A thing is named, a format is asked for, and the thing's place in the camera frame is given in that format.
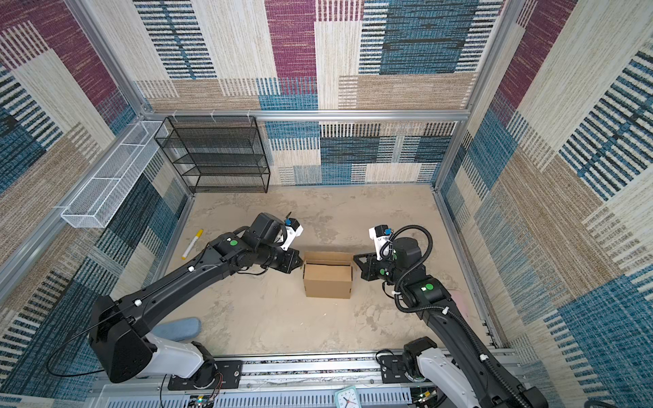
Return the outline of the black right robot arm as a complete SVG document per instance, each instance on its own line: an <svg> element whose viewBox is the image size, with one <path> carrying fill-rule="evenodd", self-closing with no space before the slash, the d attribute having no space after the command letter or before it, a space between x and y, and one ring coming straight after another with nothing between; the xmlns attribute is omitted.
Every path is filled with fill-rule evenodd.
<svg viewBox="0 0 653 408"><path fill-rule="evenodd" d="M444 346L428 338L406 344L404 364L411 377L438 387L457 407L546 407L536 387L527 387L491 353L462 316L452 294L427 274L429 243L403 237L386 241L379 253L355 255L366 281L392 285L399 311L418 316Z"/></svg>

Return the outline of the brown cardboard box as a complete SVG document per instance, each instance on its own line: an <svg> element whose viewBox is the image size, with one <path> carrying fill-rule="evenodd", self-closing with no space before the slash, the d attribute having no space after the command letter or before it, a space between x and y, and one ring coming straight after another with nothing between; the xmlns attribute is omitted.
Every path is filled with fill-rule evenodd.
<svg viewBox="0 0 653 408"><path fill-rule="evenodd" d="M352 253L306 252L303 282L305 295L319 299L349 299L353 285Z"/></svg>

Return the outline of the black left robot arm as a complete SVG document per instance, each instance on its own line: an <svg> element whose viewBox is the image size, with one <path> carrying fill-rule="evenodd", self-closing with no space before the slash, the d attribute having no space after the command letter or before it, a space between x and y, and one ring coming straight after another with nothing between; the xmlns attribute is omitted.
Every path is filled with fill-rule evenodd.
<svg viewBox="0 0 653 408"><path fill-rule="evenodd" d="M301 267L292 241L303 231L294 218L262 212L253 224L210 241L184 265L148 287L114 300L100 297L91 312L89 345L114 384L135 377L170 375L207 389L218 380L214 357L196 341L153 334L165 317L207 287L259 265L289 274Z"/></svg>

